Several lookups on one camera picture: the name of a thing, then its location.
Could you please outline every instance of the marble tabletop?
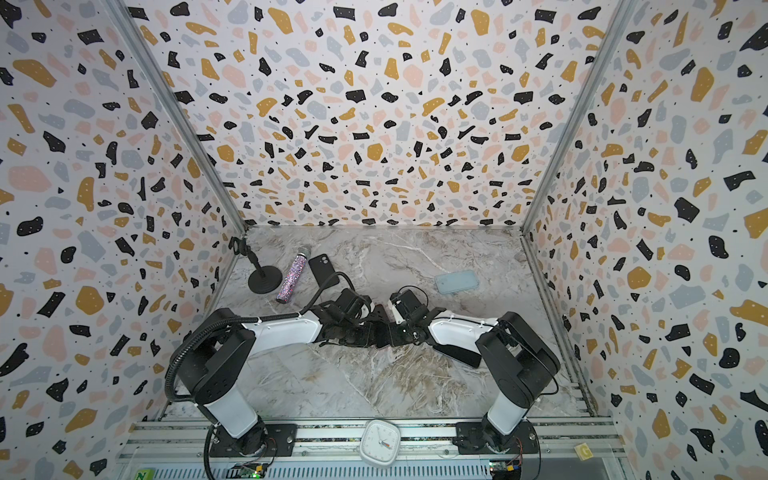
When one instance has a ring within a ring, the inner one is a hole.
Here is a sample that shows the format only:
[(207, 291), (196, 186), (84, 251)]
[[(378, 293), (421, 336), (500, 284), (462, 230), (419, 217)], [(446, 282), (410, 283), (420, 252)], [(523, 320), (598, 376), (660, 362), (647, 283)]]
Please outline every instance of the marble tabletop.
[[(262, 265), (284, 273), (297, 249), (309, 245), (311, 257), (325, 253), (336, 271), (347, 273), (358, 293), (386, 304), (401, 286), (416, 285), (429, 305), (469, 316), (520, 314), (561, 358), (551, 325), (515, 230), (404, 228), (254, 228), (249, 245)], [(435, 276), (474, 270), (480, 285), (450, 295), (438, 293)], [(283, 305), (276, 293), (256, 295), (247, 286), (253, 267), (238, 260), (219, 298), (241, 316), (300, 310), (318, 285), (307, 266), (296, 292)], [(331, 287), (319, 301), (336, 298), (346, 283)], [(564, 367), (554, 396), (542, 396), (529, 416), (581, 416), (581, 392), (569, 387)], [(259, 414), (275, 417), (479, 417), (497, 393), (484, 363), (472, 369), (431, 346), (377, 350), (319, 344), (292, 345), (250, 358), (238, 388)], [(552, 391), (554, 383), (545, 389)], [(173, 404), (166, 419), (200, 416), (191, 404)]]

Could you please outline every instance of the glittery microphone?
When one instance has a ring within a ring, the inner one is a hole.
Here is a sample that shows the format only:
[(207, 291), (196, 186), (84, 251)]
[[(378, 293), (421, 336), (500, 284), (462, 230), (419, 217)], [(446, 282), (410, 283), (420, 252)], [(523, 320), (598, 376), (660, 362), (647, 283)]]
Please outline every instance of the glittery microphone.
[(290, 296), (293, 295), (293, 289), (296, 288), (296, 284), (299, 282), (301, 276), (301, 270), (306, 265), (306, 258), (310, 255), (310, 246), (302, 245), (299, 247), (299, 254), (296, 255), (296, 259), (288, 270), (288, 274), (283, 280), (283, 285), (280, 286), (280, 291), (277, 294), (277, 301), (279, 303), (288, 303)]

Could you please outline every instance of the green block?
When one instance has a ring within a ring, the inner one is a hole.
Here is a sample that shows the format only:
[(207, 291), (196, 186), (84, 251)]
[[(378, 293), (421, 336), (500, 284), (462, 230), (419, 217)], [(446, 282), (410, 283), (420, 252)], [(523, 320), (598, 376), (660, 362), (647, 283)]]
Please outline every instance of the green block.
[(152, 480), (154, 478), (154, 468), (142, 468), (136, 471), (134, 480)]

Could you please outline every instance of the black phone case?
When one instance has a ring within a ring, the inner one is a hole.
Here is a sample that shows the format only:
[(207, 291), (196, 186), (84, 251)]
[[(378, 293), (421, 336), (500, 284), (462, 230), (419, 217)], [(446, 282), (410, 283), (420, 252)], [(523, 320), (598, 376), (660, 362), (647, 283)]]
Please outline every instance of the black phone case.
[[(323, 285), (323, 282), (336, 272), (336, 269), (333, 268), (333, 264), (331, 263), (331, 259), (324, 253), (310, 259), (309, 264), (310, 269), (312, 270), (312, 275), (314, 275), (315, 280), (317, 280), (317, 286)], [(333, 277), (333, 280), (328, 283), (326, 288), (338, 284), (339, 277), (335, 276)]]

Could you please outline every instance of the wall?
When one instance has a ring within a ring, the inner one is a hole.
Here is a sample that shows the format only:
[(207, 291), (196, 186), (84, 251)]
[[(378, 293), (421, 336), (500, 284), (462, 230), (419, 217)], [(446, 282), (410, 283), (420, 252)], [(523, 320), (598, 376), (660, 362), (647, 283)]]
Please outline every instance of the wall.
[(250, 224), (513, 225), (615, 2), (130, 0)]
[(106, 478), (233, 230), (98, 3), (0, 13), (0, 477)]
[(768, 478), (768, 10), (638, 2), (531, 238), (637, 478)]

